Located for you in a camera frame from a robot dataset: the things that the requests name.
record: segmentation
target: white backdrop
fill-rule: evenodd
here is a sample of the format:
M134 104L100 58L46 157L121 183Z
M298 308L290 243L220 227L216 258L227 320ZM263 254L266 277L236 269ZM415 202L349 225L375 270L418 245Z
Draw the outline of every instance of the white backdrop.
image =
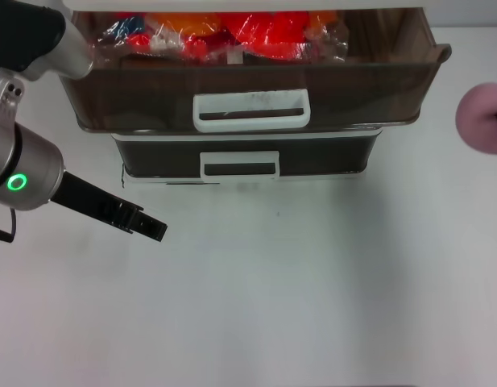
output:
M23 0L60 8L61 0ZM497 26L497 0L432 0L427 9L431 24L443 26Z

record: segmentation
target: pink sponge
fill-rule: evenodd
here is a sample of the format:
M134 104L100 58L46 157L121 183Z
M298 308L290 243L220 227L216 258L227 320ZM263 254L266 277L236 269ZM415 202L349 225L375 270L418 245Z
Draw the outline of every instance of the pink sponge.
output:
M456 114L459 134L472 148L497 155L497 84L474 87Z

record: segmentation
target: drawer unit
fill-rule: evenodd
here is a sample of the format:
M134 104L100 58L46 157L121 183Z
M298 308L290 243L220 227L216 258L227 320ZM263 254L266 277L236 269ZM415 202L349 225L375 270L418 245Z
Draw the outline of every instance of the drawer unit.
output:
M359 173L382 127L419 117L429 87L451 55L449 45L433 38L416 1L65 3L75 10L73 22L89 42L116 11L338 10L350 33L342 63L286 62L245 53L237 64L197 64L128 55L97 57L86 78L62 79L82 129L114 134L126 172L139 180ZM248 162L248 154L257 160L268 152L278 155L276 167L266 165L261 168L268 173L258 173L258 164L265 163ZM215 157L230 162L206 168Z
M360 173L381 131L113 137L126 173L138 181L221 183Z

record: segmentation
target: plastic wrapping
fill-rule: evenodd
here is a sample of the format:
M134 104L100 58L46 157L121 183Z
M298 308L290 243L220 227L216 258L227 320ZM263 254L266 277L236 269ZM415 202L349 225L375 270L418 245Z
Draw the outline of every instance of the plastic wrapping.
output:
M117 13L99 34L105 59L130 54L242 64L244 56L306 63L344 61L348 29L337 11Z

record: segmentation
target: storage box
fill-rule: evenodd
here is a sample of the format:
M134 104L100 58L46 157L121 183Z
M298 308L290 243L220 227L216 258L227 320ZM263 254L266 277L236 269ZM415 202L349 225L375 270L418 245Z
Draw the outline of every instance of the storage box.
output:
M106 18L75 12L73 22L92 40ZM198 65L128 56L63 83L81 127L114 133L132 177L215 182L358 173L381 127L419 117L451 49L435 42L421 8L345 10L343 18L350 30L345 63L247 57ZM204 154L225 152L232 152L229 168L205 168ZM271 163L236 162L240 152L278 152L279 173ZM268 164L268 173L257 164Z

